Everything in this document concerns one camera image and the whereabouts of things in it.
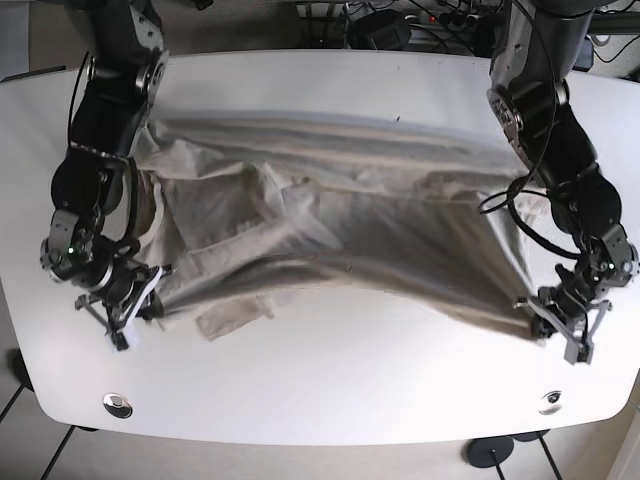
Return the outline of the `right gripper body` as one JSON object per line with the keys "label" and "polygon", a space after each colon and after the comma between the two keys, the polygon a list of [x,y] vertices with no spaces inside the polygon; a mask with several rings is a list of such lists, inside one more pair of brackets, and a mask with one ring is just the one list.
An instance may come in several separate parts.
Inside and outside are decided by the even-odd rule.
{"label": "right gripper body", "polygon": [[54,281],[81,288],[74,308],[86,310],[105,328],[106,337],[139,317],[139,309],[170,265],[150,267],[135,259],[140,243],[133,237],[136,213],[128,213],[125,233],[113,241],[89,230],[78,215],[58,209],[41,244],[40,263]]}

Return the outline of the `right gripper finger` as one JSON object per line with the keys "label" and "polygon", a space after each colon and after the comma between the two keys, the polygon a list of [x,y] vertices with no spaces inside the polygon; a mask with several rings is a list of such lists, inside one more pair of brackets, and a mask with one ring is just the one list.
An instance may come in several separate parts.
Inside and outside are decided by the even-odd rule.
{"label": "right gripper finger", "polygon": [[164,316],[164,308],[155,290],[151,291],[139,309],[139,317],[154,320]]}

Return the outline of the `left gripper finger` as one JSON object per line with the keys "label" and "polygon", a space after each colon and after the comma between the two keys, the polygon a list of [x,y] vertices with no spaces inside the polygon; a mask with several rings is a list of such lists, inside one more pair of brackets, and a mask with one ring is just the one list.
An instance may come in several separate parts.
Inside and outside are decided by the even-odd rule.
{"label": "left gripper finger", "polygon": [[535,339],[549,339],[556,329],[545,318],[535,314],[531,321],[531,334]]}

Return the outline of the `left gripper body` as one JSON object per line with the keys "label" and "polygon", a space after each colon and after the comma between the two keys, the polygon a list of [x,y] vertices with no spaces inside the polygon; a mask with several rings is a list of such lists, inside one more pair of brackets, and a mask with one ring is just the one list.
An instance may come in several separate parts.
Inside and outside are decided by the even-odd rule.
{"label": "left gripper body", "polygon": [[602,237],[584,245],[579,254],[566,252],[527,227],[524,232],[543,248],[576,260],[573,270],[555,267],[560,283],[518,299],[514,306],[545,318],[570,340],[593,342],[605,314],[612,309],[605,298],[612,288],[623,288],[639,274],[639,254],[622,227],[609,228]]}

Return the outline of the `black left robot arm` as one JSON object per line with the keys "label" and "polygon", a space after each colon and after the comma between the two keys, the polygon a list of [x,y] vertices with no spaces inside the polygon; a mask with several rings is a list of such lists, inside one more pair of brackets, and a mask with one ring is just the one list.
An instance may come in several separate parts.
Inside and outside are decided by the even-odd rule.
{"label": "black left robot arm", "polygon": [[[603,176],[590,138],[570,106],[566,81],[598,1],[507,1],[504,27],[490,67],[488,100],[509,143],[528,172],[505,192],[502,207],[522,233],[547,251],[574,261],[557,265],[556,286],[542,287],[524,302],[533,314],[535,338],[562,334],[586,357],[596,328],[591,311],[605,313],[604,297],[639,271],[639,256],[621,224],[622,202]],[[576,251],[537,234],[519,215],[515,200],[532,181],[550,201],[555,225]]]}

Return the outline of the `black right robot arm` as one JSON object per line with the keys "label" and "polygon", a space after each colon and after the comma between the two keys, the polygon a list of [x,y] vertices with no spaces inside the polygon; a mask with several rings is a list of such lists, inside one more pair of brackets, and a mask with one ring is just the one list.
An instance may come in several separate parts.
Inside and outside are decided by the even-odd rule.
{"label": "black right robot arm", "polygon": [[153,106],[168,53],[149,1],[66,1],[88,51],[87,83],[72,100],[67,149],[51,181],[55,207],[41,267],[83,289],[75,302],[105,328],[118,351],[134,344],[130,322],[161,311],[155,293],[167,266],[136,260],[139,175],[133,150]]}

